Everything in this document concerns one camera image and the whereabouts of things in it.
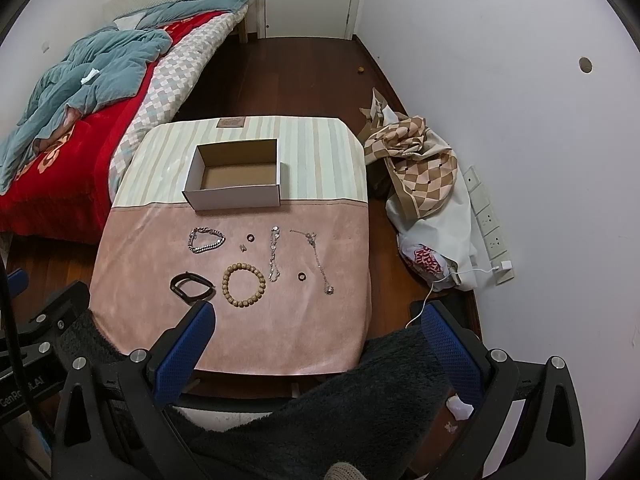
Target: black bracelet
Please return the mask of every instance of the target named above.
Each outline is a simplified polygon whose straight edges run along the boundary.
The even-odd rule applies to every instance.
[[[188,296],[178,286],[178,283],[180,282],[195,282],[208,287],[208,289],[202,294],[198,294],[197,296]],[[200,300],[206,300],[216,293],[216,289],[214,288],[213,283],[211,283],[207,278],[203,278],[199,274],[194,274],[193,272],[183,272],[182,274],[178,274],[177,276],[172,277],[169,288],[176,296],[178,296],[178,298],[180,298],[187,304],[195,303],[196,301]]]

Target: wooden floor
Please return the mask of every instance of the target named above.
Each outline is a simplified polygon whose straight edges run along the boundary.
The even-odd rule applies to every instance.
[[[358,73],[363,66],[364,72]],[[175,121],[242,115],[292,115],[337,117],[358,133],[365,120],[359,108],[369,107],[372,88],[382,79],[355,41],[319,38],[258,40],[246,45],[229,39],[202,73],[196,88]],[[369,203],[369,266],[372,285],[372,318],[369,336],[385,335],[409,321],[409,304],[425,297],[428,288],[402,263],[396,233],[381,200]],[[97,248],[44,240],[16,238],[8,269],[22,267],[30,275],[28,290],[15,301],[18,320],[27,320],[44,299],[63,285],[80,279],[89,282]],[[301,389],[315,380],[301,380]],[[290,379],[247,378],[216,374],[203,380],[198,393],[233,396],[290,395]],[[426,472],[447,449],[460,426],[447,410],[434,424],[426,450],[420,453],[419,470]]]

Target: electrical outlet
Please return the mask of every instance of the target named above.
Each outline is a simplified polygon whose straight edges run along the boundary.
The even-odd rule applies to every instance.
[[[478,226],[480,227],[482,236],[487,236],[495,228],[500,227],[491,204],[482,209],[476,216],[476,219],[478,220]]]
[[[489,254],[490,260],[497,258],[507,250],[507,245],[504,243],[504,239],[502,238],[502,231],[499,227],[495,228],[487,236],[484,237],[484,244],[486,246],[486,252],[487,254]]]
[[[469,198],[471,199],[471,207],[474,209],[474,212],[478,214],[485,207],[487,207],[489,202],[489,195],[484,189],[483,184],[478,184],[476,188],[469,193]]]
[[[509,260],[511,262],[511,265],[513,265],[513,260],[511,259],[511,256],[507,251],[500,254],[500,256],[498,256],[495,260],[491,260],[491,266],[498,267],[500,265],[500,262],[504,260]],[[500,285],[504,282],[508,282],[509,280],[512,280],[513,278],[516,277],[516,275],[513,272],[513,267],[509,270],[494,270],[494,276],[495,276],[496,285]]]
[[[465,171],[462,176],[465,179],[466,190],[471,193],[480,184],[480,179],[476,174],[476,168],[469,166],[469,169]]]

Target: red blanket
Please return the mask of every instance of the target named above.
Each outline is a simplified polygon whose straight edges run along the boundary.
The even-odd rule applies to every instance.
[[[173,44],[223,11],[164,27]],[[76,122],[23,168],[0,196],[0,232],[97,244],[111,209],[108,176],[113,152],[145,98],[150,63],[138,94]]]

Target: cardboard box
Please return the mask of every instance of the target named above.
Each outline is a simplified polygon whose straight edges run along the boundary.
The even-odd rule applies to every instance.
[[[196,146],[182,194],[196,211],[280,206],[278,140]]]

